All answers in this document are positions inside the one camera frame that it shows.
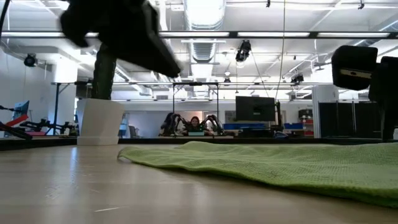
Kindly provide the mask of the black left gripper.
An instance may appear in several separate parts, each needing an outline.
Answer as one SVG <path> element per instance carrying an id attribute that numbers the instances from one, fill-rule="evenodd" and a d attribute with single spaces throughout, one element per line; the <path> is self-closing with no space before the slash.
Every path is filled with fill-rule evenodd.
<path id="1" fill-rule="evenodd" d="M 76 0 L 60 16 L 64 36 L 76 46 L 88 47 L 90 32 L 120 57 L 138 50 L 136 65 L 177 78 L 181 68 L 157 33 L 157 11 L 148 1 Z"/>

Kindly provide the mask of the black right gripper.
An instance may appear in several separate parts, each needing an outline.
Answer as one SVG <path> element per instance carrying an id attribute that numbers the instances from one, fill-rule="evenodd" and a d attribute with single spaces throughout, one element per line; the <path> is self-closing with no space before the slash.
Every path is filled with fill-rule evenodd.
<path id="1" fill-rule="evenodd" d="M 383 141 L 392 140 L 397 124 L 397 57 L 383 56 L 376 64 L 371 74 L 369 99 L 388 106 L 381 114 L 381 137 Z"/>

